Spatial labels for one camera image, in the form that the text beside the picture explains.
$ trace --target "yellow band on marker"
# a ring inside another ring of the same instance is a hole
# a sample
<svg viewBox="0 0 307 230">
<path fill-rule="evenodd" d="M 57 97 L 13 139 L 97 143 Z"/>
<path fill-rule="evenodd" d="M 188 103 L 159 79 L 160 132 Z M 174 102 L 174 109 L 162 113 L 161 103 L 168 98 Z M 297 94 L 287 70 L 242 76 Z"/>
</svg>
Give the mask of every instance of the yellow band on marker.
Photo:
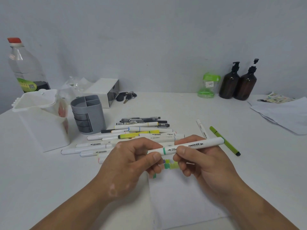
<svg viewBox="0 0 307 230">
<path fill-rule="evenodd" d="M 119 135 L 119 139 L 126 139 L 126 138 L 136 137 L 140 133 L 141 134 L 143 134 L 143 133 L 153 133 L 153 134 L 156 134 L 156 133 L 160 133 L 160 131 L 159 130 L 153 130 L 153 131 L 142 131 L 142 132 L 136 132 L 136 133 L 121 134 L 121 135 Z"/>
</svg>

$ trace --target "green and yellow label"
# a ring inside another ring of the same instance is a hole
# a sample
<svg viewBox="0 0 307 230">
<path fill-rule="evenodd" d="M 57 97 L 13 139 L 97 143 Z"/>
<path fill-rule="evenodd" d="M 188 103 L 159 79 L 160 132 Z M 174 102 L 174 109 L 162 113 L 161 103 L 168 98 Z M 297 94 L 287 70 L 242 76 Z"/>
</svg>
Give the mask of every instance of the green and yellow label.
<svg viewBox="0 0 307 230">
<path fill-rule="evenodd" d="M 17 80 L 24 92 L 36 91 L 37 85 L 34 82 L 22 78 L 17 78 Z"/>
</svg>

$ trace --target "white paper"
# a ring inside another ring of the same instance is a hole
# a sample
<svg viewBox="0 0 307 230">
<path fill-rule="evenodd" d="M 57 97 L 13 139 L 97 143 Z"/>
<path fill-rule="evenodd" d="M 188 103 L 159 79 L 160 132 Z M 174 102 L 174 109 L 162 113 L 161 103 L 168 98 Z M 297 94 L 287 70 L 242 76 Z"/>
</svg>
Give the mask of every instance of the white paper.
<svg viewBox="0 0 307 230">
<path fill-rule="evenodd" d="M 267 120 L 277 123 L 298 135 L 307 134 L 307 98 L 282 104 L 248 101 L 251 108 Z"/>
<path fill-rule="evenodd" d="M 165 169 L 149 179 L 154 229 L 167 229 L 228 216 L 202 192 L 195 177 Z"/>
</svg>

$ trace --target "green plastic container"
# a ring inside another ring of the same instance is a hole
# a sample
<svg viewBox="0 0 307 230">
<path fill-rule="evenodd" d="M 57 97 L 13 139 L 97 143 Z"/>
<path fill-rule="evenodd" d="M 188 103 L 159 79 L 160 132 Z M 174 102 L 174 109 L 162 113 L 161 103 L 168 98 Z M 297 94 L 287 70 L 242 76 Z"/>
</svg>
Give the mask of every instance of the green plastic container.
<svg viewBox="0 0 307 230">
<path fill-rule="evenodd" d="M 197 92 L 198 97 L 213 98 L 217 84 L 221 80 L 221 76 L 205 73 L 203 77 L 203 87 Z"/>
</svg>

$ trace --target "green marker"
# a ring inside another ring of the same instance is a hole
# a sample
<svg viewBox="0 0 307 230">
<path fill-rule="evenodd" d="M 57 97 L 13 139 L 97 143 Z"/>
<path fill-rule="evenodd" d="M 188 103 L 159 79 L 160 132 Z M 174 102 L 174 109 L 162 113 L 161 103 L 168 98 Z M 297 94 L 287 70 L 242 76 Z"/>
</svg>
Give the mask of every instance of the green marker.
<svg viewBox="0 0 307 230">
<path fill-rule="evenodd" d="M 213 126 L 211 126 L 209 128 L 214 135 L 216 135 L 217 137 L 222 137 L 225 140 L 225 145 L 236 155 L 236 156 L 240 156 L 241 153 L 235 148 L 233 147 Z"/>
</svg>

